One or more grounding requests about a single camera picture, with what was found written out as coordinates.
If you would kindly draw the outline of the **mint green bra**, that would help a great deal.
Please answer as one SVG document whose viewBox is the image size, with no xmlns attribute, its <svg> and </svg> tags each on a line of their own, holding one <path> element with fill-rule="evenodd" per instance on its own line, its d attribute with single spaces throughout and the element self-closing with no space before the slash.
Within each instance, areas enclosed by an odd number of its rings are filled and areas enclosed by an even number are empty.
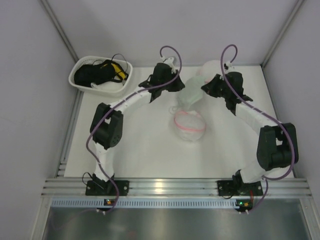
<svg viewBox="0 0 320 240">
<path fill-rule="evenodd" d="M 188 79 L 185 83 L 185 88 L 178 92 L 175 106 L 169 108 L 171 114 L 177 111 L 190 112 L 194 110 L 194 105 L 204 96 L 204 91 L 201 87 L 205 84 L 205 77 L 196 75 Z"/>
</svg>

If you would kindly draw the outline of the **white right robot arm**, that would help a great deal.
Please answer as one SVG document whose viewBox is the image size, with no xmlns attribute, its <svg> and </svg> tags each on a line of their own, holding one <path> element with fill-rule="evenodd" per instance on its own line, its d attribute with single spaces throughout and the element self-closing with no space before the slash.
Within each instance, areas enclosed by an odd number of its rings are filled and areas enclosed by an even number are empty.
<svg viewBox="0 0 320 240">
<path fill-rule="evenodd" d="M 296 127 L 254 107 L 253 99 L 244 93 L 243 81 L 240 72 L 231 71 L 216 74 L 201 89 L 211 97 L 223 98 L 226 108 L 258 135 L 256 159 L 237 171 L 242 182 L 251 184 L 274 171 L 286 169 L 279 176 L 283 179 L 299 161 Z"/>
</svg>

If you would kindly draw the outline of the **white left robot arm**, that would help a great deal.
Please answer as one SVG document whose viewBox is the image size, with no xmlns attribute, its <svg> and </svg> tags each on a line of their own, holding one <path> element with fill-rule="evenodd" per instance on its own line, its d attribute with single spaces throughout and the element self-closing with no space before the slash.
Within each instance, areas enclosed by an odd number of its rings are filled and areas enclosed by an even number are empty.
<svg viewBox="0 0 320 240">
<path fill-rule="evenodd" d="M 180 78 L 182 67 L 175 69 L 173 64 L 160 62 L 153 73 L 132 93 L 110 104 L 100 103 L 95 111 L 90 135 L 86 142 L 87 150 L 96 160 L 93 177 L 107 183 L 114 176 L 114 148 L 123 135 L 124 116 L 132 114 L 138 108 L 152 103 L 161 96 L 163 91 L 179 92 L 185 85 Z M 89 141 L 94 143 L 95 150 L 89 147 Z"/>
</svg>

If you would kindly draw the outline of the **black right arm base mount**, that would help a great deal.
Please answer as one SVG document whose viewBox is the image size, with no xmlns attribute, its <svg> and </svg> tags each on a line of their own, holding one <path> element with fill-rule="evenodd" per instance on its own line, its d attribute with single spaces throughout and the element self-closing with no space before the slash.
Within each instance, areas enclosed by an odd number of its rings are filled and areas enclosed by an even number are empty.
<svg viewBox="0 0 320 240">
<path fill-rule="evenodd" d="M 254 183 L 239 183 L 235 180 L 218 180 L 217 189 L 220 197 L 259 197 L 264 194 L 260 181 Z"/>
</svg>

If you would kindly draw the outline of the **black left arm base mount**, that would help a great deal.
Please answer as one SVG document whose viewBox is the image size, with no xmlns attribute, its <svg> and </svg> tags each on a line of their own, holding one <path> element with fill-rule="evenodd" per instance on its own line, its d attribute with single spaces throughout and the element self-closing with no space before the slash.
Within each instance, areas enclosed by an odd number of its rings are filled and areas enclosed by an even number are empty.
<svg viewBox="0 0 320 240">
<path fill-rule="evenodd" d="M 114 180 L 115 185 L 118 188 L 118 194 L 116 187 L 109 181 L 104 181 L 96 177 L 95 174 L 91 177 L 86 184 L 85 195 L 86 196 L 127 196 L 129 192 L 130 182 L 128 180 Z"/>
</svg>

